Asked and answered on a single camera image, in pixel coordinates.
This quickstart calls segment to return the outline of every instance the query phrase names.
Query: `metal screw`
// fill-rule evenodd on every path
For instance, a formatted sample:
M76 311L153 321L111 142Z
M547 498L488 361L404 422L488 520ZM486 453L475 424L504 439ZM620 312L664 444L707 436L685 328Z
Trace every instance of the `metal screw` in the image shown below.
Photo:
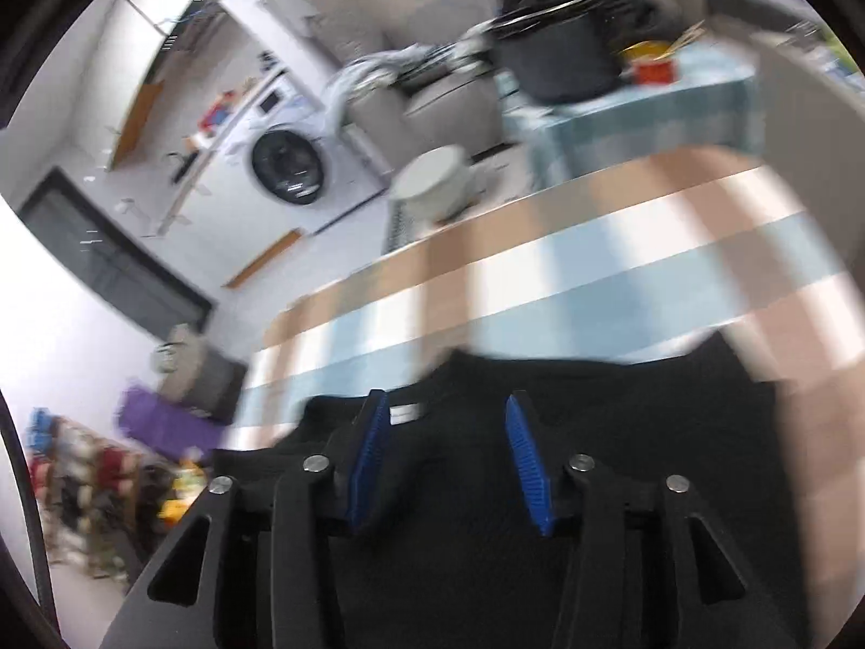
M310 473L321 473L326 471L328 466L330 466L330 459L320 453L310 456L304 461L304 471Z
M568 466L571 466L575 471L586 472L594 468L594 459L587 453L577 453L568 461Z
M668 476L667 487L674 493L685 493L691 487L691 482L685 476Z
M208 486L208 490L216 495L228 492L229 488L231 488L231 479L228 476L217 476L210 481L210 485Z

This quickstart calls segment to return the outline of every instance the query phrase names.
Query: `plaid tablecloth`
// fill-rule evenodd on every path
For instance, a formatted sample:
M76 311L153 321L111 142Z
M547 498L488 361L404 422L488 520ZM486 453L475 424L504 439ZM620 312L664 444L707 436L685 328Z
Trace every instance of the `plaid tablecloth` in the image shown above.
M675 54L680 80L626 85L577 104L545 107L496 74L505 135L523 142L537 189L689 144L759 155L763 113L754 65L729 44L698 41Z
M782 439L826 639L865 578L865 310L784 181L728 149L557 185L300 300L254 357L229 444L265 446L306 398L410 383L457 345L645 361L718 326L756 376L786 381Z

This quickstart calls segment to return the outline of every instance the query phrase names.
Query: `black laundry basket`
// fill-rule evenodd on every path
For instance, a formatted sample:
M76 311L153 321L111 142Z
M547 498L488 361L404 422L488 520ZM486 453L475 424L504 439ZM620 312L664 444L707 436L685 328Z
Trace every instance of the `black laundry basket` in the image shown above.
M581 102L620 85L622 64L607 45L597 0L516 10L490 25L496 64L539 103Z

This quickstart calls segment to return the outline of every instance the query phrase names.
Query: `washing machine door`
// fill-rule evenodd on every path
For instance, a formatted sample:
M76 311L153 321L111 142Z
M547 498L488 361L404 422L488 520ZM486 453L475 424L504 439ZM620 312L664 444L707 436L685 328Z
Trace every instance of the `washing machine door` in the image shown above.
M309 205L324 189L324 162L313 143L292 129L272 127L250 151L252 176L265 192L291 205Z

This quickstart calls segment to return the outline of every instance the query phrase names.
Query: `window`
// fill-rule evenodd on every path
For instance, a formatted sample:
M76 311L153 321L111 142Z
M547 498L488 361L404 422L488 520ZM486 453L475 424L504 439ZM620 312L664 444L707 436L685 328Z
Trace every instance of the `window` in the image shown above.
M150 334L167 339L184 322L204 328L213 303L133 244L58 168L19 216L81 282Z

